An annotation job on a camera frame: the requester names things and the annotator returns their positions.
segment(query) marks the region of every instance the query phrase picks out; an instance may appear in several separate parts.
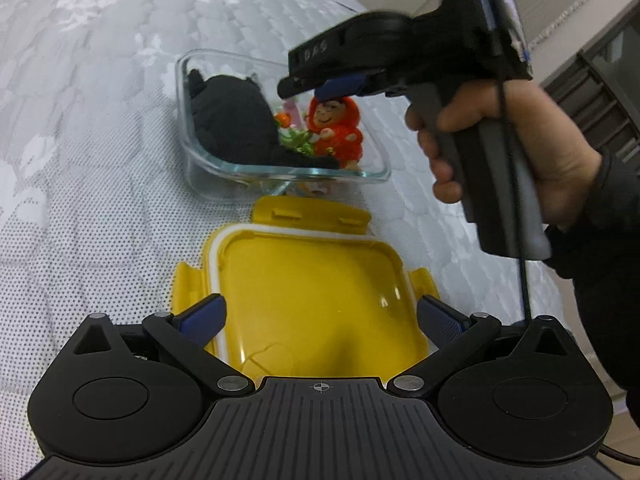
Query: bed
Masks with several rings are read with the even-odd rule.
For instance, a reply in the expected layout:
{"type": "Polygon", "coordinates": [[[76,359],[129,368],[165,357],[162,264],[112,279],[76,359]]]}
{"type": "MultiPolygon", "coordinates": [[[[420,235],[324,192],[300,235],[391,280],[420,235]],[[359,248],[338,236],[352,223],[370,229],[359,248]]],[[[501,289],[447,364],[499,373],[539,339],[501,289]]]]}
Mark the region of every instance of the bed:
{"type": "MultiPolygon", "coordinates": [[[[84,317],[167,309],[176,264],[198,266],[213,230],[248,219],[250,206],[204,202],[184,183],[176,59],[216,48],[285,62],[350,13],[329,0],[0,0],[2,480],[39,460],[29,394],[84,317]]],[[[462,312],[518,320],[514,263],[481,253],[459,206],[433,198],[406,101],[369,106],[393,168],[353,199],[372,233],[462,312]]],[[[562,318],[542,264],[529,275],[534,313],[562,318]]]]}

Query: metal screw head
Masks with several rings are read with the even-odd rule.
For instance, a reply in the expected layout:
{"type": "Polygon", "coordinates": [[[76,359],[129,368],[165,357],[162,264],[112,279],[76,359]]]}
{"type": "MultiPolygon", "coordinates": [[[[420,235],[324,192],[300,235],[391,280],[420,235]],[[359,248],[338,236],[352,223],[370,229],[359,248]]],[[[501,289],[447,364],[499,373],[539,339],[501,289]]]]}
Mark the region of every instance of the metal screw head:
{"type": "Polygon", "coordinates": [[[238,392],[249,385],[249,381],[239,375],[228,375],[218,380],[218,387],[226,392],[238,392]]]}
{"type": "Polygon", "coordinates": [[[401,375],[394,379],[394,386],[406,392],[415,392],[424,386],[424,381],[415,375],[401,375]]]}

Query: black plush toy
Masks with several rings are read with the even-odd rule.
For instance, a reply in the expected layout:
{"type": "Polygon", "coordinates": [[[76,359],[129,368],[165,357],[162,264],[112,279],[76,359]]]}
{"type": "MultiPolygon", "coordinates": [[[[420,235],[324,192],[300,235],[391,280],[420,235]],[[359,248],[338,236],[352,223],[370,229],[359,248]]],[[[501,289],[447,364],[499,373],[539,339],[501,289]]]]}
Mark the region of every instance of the black plush toy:
{"type": "Polygon", "coordinates": [[[280,145],[278,125],[260,87],[229,75],[204,81],[189,72],[193,126],[201,146],[233,164],[340,169],[332,156],[309,158],[280,145]]]}

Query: yellow lid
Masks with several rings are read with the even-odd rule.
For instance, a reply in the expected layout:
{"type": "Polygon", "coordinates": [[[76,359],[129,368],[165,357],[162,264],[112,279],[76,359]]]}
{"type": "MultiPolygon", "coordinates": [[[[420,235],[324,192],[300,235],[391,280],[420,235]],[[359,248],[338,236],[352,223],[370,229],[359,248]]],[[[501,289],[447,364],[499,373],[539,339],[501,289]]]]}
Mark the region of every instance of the yellow lid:
{"type": "Polygon", "coordinates": [[[267,197],[258,201],[253,220],[209,239],[205,283],[183,268],[179,286],[178,268],[178,312],[176,293],[193,303],[198,284],[201,295],[219,292],[226,299],[216,355],[256,384],[265,376],[387,381],[427,356],[414,289],[436,294],[433,281],[424,269],[409,279],[390,246],[363,234],[368,213],[267,197]]]}

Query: sleeve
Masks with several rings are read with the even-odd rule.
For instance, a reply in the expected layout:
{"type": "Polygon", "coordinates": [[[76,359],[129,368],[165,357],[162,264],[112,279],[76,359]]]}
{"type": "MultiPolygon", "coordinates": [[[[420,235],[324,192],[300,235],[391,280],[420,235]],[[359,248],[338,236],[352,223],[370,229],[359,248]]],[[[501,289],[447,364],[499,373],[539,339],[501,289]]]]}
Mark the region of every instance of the sleeve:
{"type": "MultiPolygon", "coordinates": [[[[640,182],[609,152],[576,225],[546,231],[545,263],[574,281],[580,320],[609,375],[640,388],[640,182]]],[[[640,413],[635,413],[638,421],[640,413]]]]}

